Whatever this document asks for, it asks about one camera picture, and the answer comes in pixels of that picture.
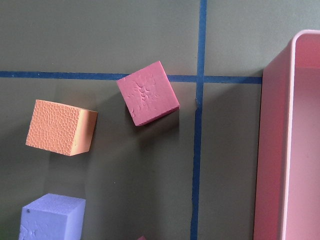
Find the crimson block near orange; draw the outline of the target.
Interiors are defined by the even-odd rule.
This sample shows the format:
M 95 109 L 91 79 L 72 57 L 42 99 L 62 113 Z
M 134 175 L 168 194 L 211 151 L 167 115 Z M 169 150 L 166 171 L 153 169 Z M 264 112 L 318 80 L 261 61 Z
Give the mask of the crimson block near orange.
M 116 81 L 135 126 L 143 126 L 180 108 L 160 61 Z

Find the brown paper table cover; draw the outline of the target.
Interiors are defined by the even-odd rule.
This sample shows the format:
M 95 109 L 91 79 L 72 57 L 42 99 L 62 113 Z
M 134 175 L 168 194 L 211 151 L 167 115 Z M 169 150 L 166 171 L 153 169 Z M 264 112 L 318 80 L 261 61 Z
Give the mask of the brown paper table cover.
M 1 1 L 1 239 L 54 193 L 84 240 L 251 240 L 262 72 L 319 27 L 317 0 Z M 136 126 L 117 80 L 157 61 L 180 107 Z M 37 99 L 97 111 L 90 151 L 26 146 Z

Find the orange block right side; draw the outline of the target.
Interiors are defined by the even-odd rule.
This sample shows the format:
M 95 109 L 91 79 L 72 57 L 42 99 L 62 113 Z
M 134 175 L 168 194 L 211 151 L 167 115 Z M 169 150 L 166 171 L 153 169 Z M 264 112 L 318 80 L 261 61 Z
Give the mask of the orange block right side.
M 65 156 L 86 153 L 97 117 L 93 110 L 37 99 L 25 144 Z

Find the crimson block near purple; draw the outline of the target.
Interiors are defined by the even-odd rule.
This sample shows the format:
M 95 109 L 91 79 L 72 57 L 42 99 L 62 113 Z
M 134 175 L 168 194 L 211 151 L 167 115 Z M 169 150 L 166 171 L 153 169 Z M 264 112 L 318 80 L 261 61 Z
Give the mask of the crimson block near purple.
M 141 236 L 137 240 L 147 240 L 147 239 L 144 236 Z

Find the purple block right side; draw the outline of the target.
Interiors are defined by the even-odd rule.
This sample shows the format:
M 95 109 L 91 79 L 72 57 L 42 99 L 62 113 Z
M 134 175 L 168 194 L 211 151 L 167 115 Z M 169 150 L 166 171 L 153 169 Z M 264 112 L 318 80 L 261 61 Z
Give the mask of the purple block right side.
M 79 240 L 86 200 L 48 193 L 22 207 L 20 240 Z

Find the pink plastic tray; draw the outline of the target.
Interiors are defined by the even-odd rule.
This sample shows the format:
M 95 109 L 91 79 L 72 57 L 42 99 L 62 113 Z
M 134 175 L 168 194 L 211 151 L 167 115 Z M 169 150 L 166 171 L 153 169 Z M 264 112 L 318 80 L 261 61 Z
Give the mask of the pink plastic tray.
M 320 237 L 320 32 L 302 30 L 262 74 L 253 237 Z

